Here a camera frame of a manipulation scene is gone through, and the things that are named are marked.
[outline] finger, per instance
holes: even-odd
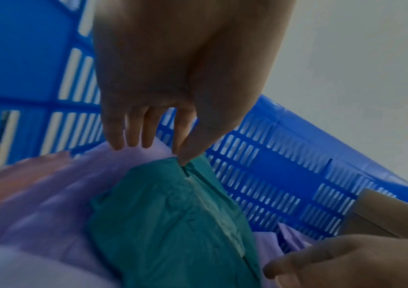
[[[177,154],[177,161],[181,166],[186,165],[190,160],[204,153],[221,136],[232,129],[211,128],[198,122],[188,137],[182,143]]]
[[[125,137],[129,147],[136,147],[139,144],[139,136],[147,109],[148,107],[133,107],[128,112],[128,127],[125,131]]]
[[[354,251],[341,257],[308,265],[296,273],[275,278],[282,288],[390,287],[380,262],[371,253]]]
[[[195,118],[195,110],[177,109],[174,119],[174,138],[172,141],[173,154],[178,153],[181,144],[191,131]]]
[[[124,118],[125,111],[120,107],[102,104],[101,122],[104,137],[114,150],[121,150],[124,147]]]
[[[294,273],[307,265],[331,260],[357,250],[371,240],[371,237],[359,235],[328,238],[315,246],[271,261],[264,266],[263,272],[268,279]]]
[[[143,117],[142,147],[149,148],[153,145],[156,130],[160,124],[161,116],[167,111],[167,107],[150,107]]]

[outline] wall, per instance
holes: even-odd
[[[298,0],[264,94],[408,180],[408,1]]]

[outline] human hand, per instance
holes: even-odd
[[[181,165],[234,129],[262,92],[294,2],[100,0],[93,35],[110,145],[123,148],[127,116],[128,146],[140,134],[151,146],[170,107]]]
[[[366,235],[329,238],[264,267],[282,288],[408,287],[408,240]]]

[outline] teal plastic bag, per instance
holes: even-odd
[[[136,167],[92,206],[89,235],[125,287],[260,287],[253,233],[203,156]]]

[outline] laundry basket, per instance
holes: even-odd
[[[96,0],[0,0],[0,167],[104,141],[92,48]],[[157,136],[170,145],[174,110]],[[261,96],[207,150],[229,195],[258,231],[284,222],[338,233],[363,188],[408,202],[408,182]]]

